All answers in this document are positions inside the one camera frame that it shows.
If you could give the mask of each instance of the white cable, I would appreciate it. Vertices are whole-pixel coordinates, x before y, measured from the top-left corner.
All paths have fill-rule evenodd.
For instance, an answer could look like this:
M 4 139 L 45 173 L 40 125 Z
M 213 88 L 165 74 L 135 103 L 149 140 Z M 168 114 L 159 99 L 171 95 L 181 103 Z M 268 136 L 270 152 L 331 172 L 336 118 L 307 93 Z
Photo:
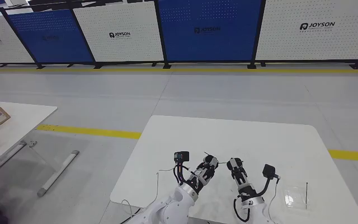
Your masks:
M 124 210 L 124 208 L 123 208 L 123 202 L 127 202 L 128 203 L 128 205 L 129 205 L 129 209 L 130 209 L 130 213 L 128 213 L 126 210 Z M 127 214 L 130 214 L 130 217 L 132 217 L 133 216 L 133 212 L 132 212 L 132 206 L 129 204 L 129 202 L 126 200 L 126 199 L 123 199 L 122 201 L 121 201 L 121 209 L 125 212 L 125 213 L 127 213 Z
M 170 170 L 159 170 L 159 171 L 171 171 L 175 168 L 176 166 L 174 166 L 173 168 L 171 168 Z
M 269 216 L 269 218 L 270 218 L 270 220 L 274 223 L 274 224 L 277 224 L 276 222 L 274 222 L 273 220 L 272 220 L 272 218 L 271 218 L 271 215 L 270 215 L 270 207 L 271 207 L 271 203 L 272 203 L 272 201 L 275 199 L 275 197 L 276 197 L 276 193 L 277 193 L 277 184 L 278 183 L 276 183 L 276 186 L 275 186 L 275 195 L 274 195 L 274 197 L 271 199 L 271 201 L 270 201 L 270 204 L 268 205 L 268 216 Z
M 159 170 L 159 171 L 171 171 L 171 170 L 173 170 L 174 168 L 175 168 L 175 167 L 171 168 L 170 170 Z M 121 201 L 121 204 L 122 204 L 122 205 L 121 205 L 121 209 L 122 209 L 125 213 L 130 214 L 130 218 L 132 218 L 133 216 L 136 216 L 136 215 L 138 215 L 138 214 L 141 214 L 143 211 L 145 211 L 151 204 L 153 204 L 153 203 L 157 200 L 157 198 L 158 198 L 158 188 L 159 188 L 159 173 L 157 172 L 156 174 L 157 174 L 157 194 L 156 194 L 156 198 L 155 198 L 149 205 L 147 205 L 145 208 L 141 209 L 140 212 L 138 212 L 137 214 L 133 214 L 132 206 L 130 205 L 130 203 L 128 202 L 128 200 L 123 199 L 123 200 Z M 129 209 L 130 209 L 130 213 L 127 212 L 126 210 L 124 210 L 124 208 L 123 208 L 123 202 L 127 202 L 128 206 L 129 206 Z

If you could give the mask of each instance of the robotic hand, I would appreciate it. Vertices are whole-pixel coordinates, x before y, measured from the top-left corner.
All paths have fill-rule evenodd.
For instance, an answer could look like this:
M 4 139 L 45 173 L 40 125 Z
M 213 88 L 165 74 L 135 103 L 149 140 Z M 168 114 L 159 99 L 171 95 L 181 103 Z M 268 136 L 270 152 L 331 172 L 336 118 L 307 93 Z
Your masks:
M 183 177 L 183 162 L 189 161 L 189 152 L 176 152 L 174 154 L 176 166 L 173 169 L 178 186 L 171 196 L 155 201 L 147 208 L 129 220 L 128 224 L 187 224 L 189 208 L 199 197 L 200 190 L 208 184 L 218 167 L 218 160 L 207 155 L 188 180 Z
M 253 185 L 247 180 L 247 174 L 242 166 L 242 162 L 243 161 L 239 158 L 231 158 L 227 162 L 227 167 L 231 171 L 231 176 L 238 186 L 239 195 L 237 197 L 241 198 L 241 209 L 247 209 L 247 218 L 244 220 L 236 210 L 236 199 L 234 199 L 236 216 L 242 222 L 248 222 L 249 224 L 274 224 L 271 218 L 268 219 L 263 213 L 267 205 L 261 196 L 266 192 L 270 180 L 277 178 L 278 183 L 281 177 L 275 174 L 275 168 L 273 166 L 265 164 L 262 173 L 263 176 L 267 178 L 267 181 L 264 189 L 260 193 L 256 193 Z

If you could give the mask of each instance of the blue panel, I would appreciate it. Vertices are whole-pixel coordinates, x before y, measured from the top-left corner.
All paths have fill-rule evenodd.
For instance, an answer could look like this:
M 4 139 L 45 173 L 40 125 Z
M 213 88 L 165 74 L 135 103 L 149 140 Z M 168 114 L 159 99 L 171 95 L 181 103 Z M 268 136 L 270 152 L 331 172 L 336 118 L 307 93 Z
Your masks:
M 261 0 L 159 0 L 168 60 L 250 60 Z
M 91 62 L 70 10 L 9 15 L 38 62 Z

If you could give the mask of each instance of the table leg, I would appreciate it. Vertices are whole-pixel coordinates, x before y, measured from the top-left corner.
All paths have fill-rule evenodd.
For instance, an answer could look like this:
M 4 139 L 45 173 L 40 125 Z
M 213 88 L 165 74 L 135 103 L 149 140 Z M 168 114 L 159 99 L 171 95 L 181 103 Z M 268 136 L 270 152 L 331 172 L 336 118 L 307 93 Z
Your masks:
M 26 142 L 20 142 L 15 148 L 13 148 L 8 154 L 4 155 L 2 159 L 0 159 L 0 167 L 5 164 L 13 155 L 15 155 L 20 149 L 22 149 L 26 145 Z
M 72 160 L 79 154 L 79 151 L 73 150 L 73 152 L 66 158 L 62 163 L 62 167 L 59 171 L 52 174 L 50 179 L 44 184 L 44 186 L 37 192 L 37 196 L 42 197 L 51 187 L 51 185 L 56 181 L 60 174 L 66 169 L 66 167 L 72 162 Z
M 79 154 L 79 151 L 74 150 L 71 154 L 65 159 L 62 164 L 58 164 L 55 160 L 44 153 L 37 152 L 34 147 L 37 144 L 35 141 L 30 141 L 28 144 L 30 150 L 37 154 L 41 159 L 43 159 L 47 164 L 49 164 L 54 170 L 55 173 L 52 174 L 50 179 L 43 185 L 43 187 L 37 192 L 37 196 L 42 197 L 48 191 L 48 189 L 53 185 L 56 179 L 61 175 L 61 173 L 66 169 L 66 167 L 72 162 L 72 160 Z

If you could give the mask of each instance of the black frame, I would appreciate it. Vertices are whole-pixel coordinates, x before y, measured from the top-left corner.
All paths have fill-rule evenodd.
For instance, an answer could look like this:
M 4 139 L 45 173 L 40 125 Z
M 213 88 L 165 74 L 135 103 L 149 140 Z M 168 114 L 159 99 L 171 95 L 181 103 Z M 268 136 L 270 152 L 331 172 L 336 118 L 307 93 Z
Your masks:
M 84 64 L 84 65 L 94 65 L 94 69 L 99 69 L 102 66 L 105 65 L 121 65 L 121 64 L 146 64 L 146 63 L 151 63 L 152 67 L 156 66 L 157 63 L 164 63 L 163 69 L 170 69 L 171 65 L 169 63 L 249 63 L 249 65 L 247 65 L 248 69 L 256 69 L 256 65 L 255 63 L 261 63 L 261 66 L 265 67 L 266 63 L 277 63 L 277 62 L 283 62 L 283 63 L 324 63 L 324 62 L 342 62 L 342 63 L 354 63 L 351 64 L 350 66 L 353 69 L 358 69 L 358 59 L 327 59 L 327 60 L 256 60 L 256 53 L 257 53 L 257 48 L 258 48 L 258 42 L 260 39 L 260 33 L 261 33 L 261 26 L 262 26 L 262 20 L 263 20 L 263 15 L 265 13 L 265 5 L 266 5 L 266 0 L 261 0 L 261 4 L 260 4 L 260 12 L 259 12 L 259 16 L 258 16 L 258 22 L 257 22 L 257 29 L 256 29 L 256 34 L 255 34 L 255 40 L 254 40 L 254 47 L 253 47 L 253 52 L 252 52 L 252 58 L 250 60 L 181 60 L 181 61 L 177 61 L 177 60 L 168 60 L 167 59 L 167 52 L 166 52 L 166 47 L 165 47 L 165 43 L 164 43 L 164 35 L 163 35 L 163 28 L 162 28 L 162 22 L 161 22 L 161 16 L 160 16 L 160 11 L 159 11 L 159 2 L 158 0 L 144 0 L 143 2 L 147 2 L 147 1 L 153 1 L 154 2 L 154 7 L 156 10 L 156 17 L 157 17 L 157 22 L 158 22 L 158 30 L 159 30 L 159 35 L 160 35 L 160 39 L 161 39 L 161 46 L 162 46 L 162 52 L 163 52 L 163 59 L 164 60 L 160 60 L 160 61 L 125 61 L 125 62 L 97 62 L 93 56 L 93 53 L 91 51 L 90 46 L 88 45 L 87 39 L 82 31 L 81 26 L 79 25 L 79 22 L 76 18 L 76 15 L 73 11 L 73 5 L 72 3 L 74 2 L 81 2 L 81 3 L 85 3 L 85 2 L 101 2 L 103 0 L 79 0 L 79 1 L 73 1 L 73 0 L 63 0 L 64 2 L 58 2 L 58 3 L 49 3 L 49 4 L 38 4 L 38 5 L 31 5 L 31 6 L 20 6 L 20 7 L 14 7 L 14 8 L 0 8 L 0 11 L 2 13 L 2 15 L 4 16 L 4 18 L 6 19 L 6 21 L 8 22 L 8 24 L 10 25 L 11 29 L 14 31 L 14 33 L 16 34 L 16 36 L 18 37 L 18 39 L 20 40 L 20 42 L 22 43 L 22 45 L 25 47 L 25 49 L 27 50 L 27 52 L 29 53 L 29 55 L 32 57 L 32 59 L 34 60 L 34 63 L 0 63 L 2 64 L 0 67 L 4 67 L 8 64 L 35 64 L 37 65 L 38 69 L 42 69 L 45 66 L 43 66 L 43 64 L 68 64 L 68 67 L 71 67 L 74 64 Z M 36 58 L 34 57 L 34 55 L 32 54 L 32 52 L 30 52 L 28 46 L 26 45 L 26 43 L 22 40 L 22 38 L 20 37 L 19 33 L 17 32 L 16 28 L 14 27 L 13 23 L 11 22 L 10 18 L 8 17 L 7 14 L 7 10 L 14 10 L 14 9 L 21 9 L 21 8 L 32 8 L 32 7 L 37 7 L 37 6 L 51 6 L 51 5 L 56 5 L 56 4 L 67 4 L 68 5 L 68 9 L 71 11 L 72 16 L 75 19 L 75 22 L 77 24 L 77 27 L 79 29 L 79 31 L 82 34 L 82 37 L 84 39 L 84 42 L 86 44 L 87 50 L 89 51 L 91 58 L 92 58 L 92 62 L 59 62 L 59 63 L 55 63 L 55 62 L 47 62 L 47 63 L 39 63 Z
M 21 44 L 25 47 L 26 51 L 29 53 L 30 57 L 32 58 L 32 60 L 34 60 L 34 63 L 30 63 L 30 64 L 35 64 L 37 65 L 37 69 L 43 69 L 45 66 L 43 66 L 42 64 L 40 64 L 35 56 L 32 54 L 32 52 L 30 52 L 29 47 L 27 46 L 27 44 L 24 42 L 24 40 L 20 37 L 19 33 L 17 32 L 16 28 L 14 27 L 12 21 L 9 18 L 9 15 L 7 14 L 6 10 L 1 7 L 0 8 L 0 12 L 3 15 L 3 17 L 5 18 L 5 20 L 7 21 L 7 23 L 10 25 L 11 29 L 13 30 L 13 32 L 15 33 L 15 35 L 17 36 L 17 38 L 20 40 Z M 3 66 L 6 66 L 10 63 L 2 63 Z
M 260 11 L 258 13 L 255 41 L 253 44 L 252 58 L 251 58 L 250 64 L 247 66 L 248 69 L 256 69 L 255 59 L 256 59 L 258 41 L 260 39 L 261 26 L 262 26 L 263 14 L 265 12 L 265 6 L 266 6 L 266 0 L 261 0 Z

